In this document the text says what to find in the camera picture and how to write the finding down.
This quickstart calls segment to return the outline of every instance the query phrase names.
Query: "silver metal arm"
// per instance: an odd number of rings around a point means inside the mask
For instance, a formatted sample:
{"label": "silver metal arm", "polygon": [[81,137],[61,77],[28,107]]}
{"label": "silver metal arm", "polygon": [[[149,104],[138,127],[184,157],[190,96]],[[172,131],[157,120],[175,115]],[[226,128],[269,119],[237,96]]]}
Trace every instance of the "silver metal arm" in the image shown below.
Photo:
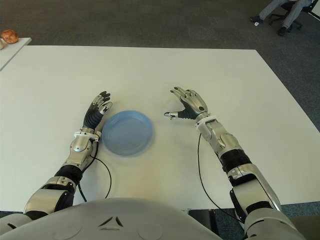
{"label": "silver metal arm", "polygon": [[[207,105],[199,94],[180,87],[175,87],[171,92],[185,106],[185,110],[181,112],[191,113],[189,116],[192,117],[189,118],[196,120],[195,127],[220,160],[222,169],[233,187],[230,197],[236,214],[241,221],[245,221],[245,232],[248,233],[248,237],[304,239],[292,222],[281,213],[277,195],[257,166],[251,163],[236,137],[227,132],[216,117],[208,113]],[[166,112],[164,115],[171,119],[175,116],[184,118],[176,112]]]}
{"label": "silver metal arm", "polygon": [[101,92],[94,98],[84,117],[83,127],[75,132],[70,144],[70,153],[62,167],[28,200],[24,213],[31,219],[38,219],[72,206],[84,169],[93,160],[90,154],[93,142],[98,142],[101,132],[95,128],[103,115],[112,107],[110,93]]}

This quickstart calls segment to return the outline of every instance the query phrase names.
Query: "blue plate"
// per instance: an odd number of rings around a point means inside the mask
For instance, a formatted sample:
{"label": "blue plate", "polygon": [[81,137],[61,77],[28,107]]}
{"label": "blue plate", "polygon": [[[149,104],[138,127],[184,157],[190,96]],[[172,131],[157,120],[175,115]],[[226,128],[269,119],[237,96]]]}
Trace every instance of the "blue plate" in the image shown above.
{"label": "blue plate", "polygon": [[122,111],[103,126],[102,142],[111,152],[136,155],[150,142],[153,128],[150,119],[138,111]]}

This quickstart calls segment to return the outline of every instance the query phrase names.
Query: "black cable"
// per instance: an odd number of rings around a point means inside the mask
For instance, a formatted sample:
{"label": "black cable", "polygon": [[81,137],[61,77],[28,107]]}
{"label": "black cable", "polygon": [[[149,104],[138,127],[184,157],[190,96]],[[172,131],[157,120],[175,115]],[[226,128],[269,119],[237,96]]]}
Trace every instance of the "black cable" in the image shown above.
{"label": "black cable", "polygon": [[108,166],[107,166],[103,161],[101,161],[99,158],[93,157],[93,156],[91,156],[91,155],[90,155],[90,157],[92,157],[93,160],[96,159],[96,160],[98,160],[100,163],[102,163],[102,164],[105,166],[105,168],[107,169],[108,173],[109,173],[110,185],[109,185],[109,190],[108,190],[107,194],[106,194],[105,197],[104,197],[104,198],[106,199],[106,198],[108,197],[109,193],[110,193],[111,185],[112,185],[112,177],[111,177],[110,170],[109,170]]}
{"label": "black cable", "polygon": [[81,197],[82,197],[83,201],[87,202],[87,199],[86,199],[84,193],[82,192],[80,182],[79,182],[79,184],[78,184],[78,189],[79,189],[79,192],[80,192],[80,194],[81,194]]}
{"label": "black cable", "polygon": [[[91,156],[91,155],[90,155],[90,157],[93,158],[93,159],[92,159],[92,161],[88,164],[88,166],[86,166],[86,167],[83,169],[82,173],[84,173],[84,172],[91,166],[91,164],[94,162],[94,160],[98,160],[100,163],[102,163],[102,164],[105,166],[105,168],[107,169],[107,171],[108,171],[108,173],[109,173],[109,177],[110,177],[109,190],[108,190],[106,196],[104,197],[104,198],[106,199],[106,198],[108,197],[109,193],[110,193],[110,190],[111,190],[112,177],[111,177],[111,173],[110,173],[110,170],[109,170],[109,168],[107,167],[107,165],[106,165],[103,161],[101,161],[99,158],[96,158],[96,157],[97,157],[97,154],[98,154],[98,150],[99,150],[99,142],[97,141],[97,142],[96,142],[96,147],[95,147],[94,156]],[[83,191],[82,191],[82,189],[81,189],[80,183],[78,184],[78,188],[79,188],[79,192],[80,192],[80,194],[81,194],[81,197],[82,197],[83,201],[87,202],[87,199],[86,199],[86,197],[85,197],[85,195],[84,195],[84,193],[83,193]]]}
{"label": "black cable", "polygon": [[201,172],[200,172],[200,158],[199,158],[200,139],[201,139],[201,133],[200,133],[200,135],[199,135],[198,151],[197,151],[197,152],[198,152],[198,170],[199,170],[200,182],[201,182],[201,185],[202,185],[202,188],[203,188],[205,194],[206,194],[207,197],[210,199],[210,201],[211,201],[218,209],[220,209],[223,213],[225,213],[225,214],[228,215],[229,217],[231,217],[231,218],[239,221],[240,223],[243,223],[243,224],[244,224],[243,221],[237,219],[235,216],[232,216],[231,214],[229,214],[229,213],[227,213],[226,211],[224,211],[221,207],[219,207],[219,206],[211,199],[211,197],[210,197],[209,194],[207,193],[207,191],[206,191],[206,189],[205,189],[205,186],[204,186],[204,183],[203,183],[203,181],[202,181]]}

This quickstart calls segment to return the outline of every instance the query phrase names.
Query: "white table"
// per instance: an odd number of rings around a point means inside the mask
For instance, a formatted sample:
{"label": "white table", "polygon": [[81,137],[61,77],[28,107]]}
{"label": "white table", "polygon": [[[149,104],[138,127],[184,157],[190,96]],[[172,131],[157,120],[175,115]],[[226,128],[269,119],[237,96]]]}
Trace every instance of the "white table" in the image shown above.
{"label": "white table", "polygon": [[23,46],[28,45],[31,42],[30,37],[20,37],[19,41],[13,44],[3,42],[4,48],[0,50],[0,71],[10,62],[10,60],[23,48]]}
{"label": "white table", "polygon": [[[56,173],[89,103],[103,90],[114,103],[104,121],[136,110],[154,127],[151,146],[137,157],[100,145],[98,157],[112,174],[110,197],[215,208],[199,181],[194,121],[163,116],[182,108],[169,92],[174,86],[201,94],[282,204],[320,200],[320,133],[255,50],[25,46],[0,78],[0,210],[22,211]],[[204,140],[200,162],[211,197],[232,207],[231,185]],[[108,174],[94,163],[81,184],[89,200],[101,199]],[[74,203],[81,202],[77,192]]]}

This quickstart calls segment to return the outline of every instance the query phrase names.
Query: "gray pants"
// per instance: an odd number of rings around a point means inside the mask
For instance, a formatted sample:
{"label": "gray pants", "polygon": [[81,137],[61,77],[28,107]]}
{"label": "gray pants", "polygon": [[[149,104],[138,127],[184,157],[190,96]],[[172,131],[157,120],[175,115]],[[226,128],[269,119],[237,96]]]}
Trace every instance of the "gray pants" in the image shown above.
{"label": "gray pants", "polygon": [[[259,17],[262,20],[265,20],[266,17],[272,13],[273,10],[275,10],[278,6],[281,6],[282,4],[290,2],[289,0],[273,0],[272,2],[269,3],[268,6],[265,7],[260,13]],[[283,21],[282,26],[285,28],[289,28],[291,24],[293,23],[294,20],[299,16],[302,8],[308,7],[311,4],[311,0],[299,0],[297,1],[292,9],[289,15],[285,18]]]}

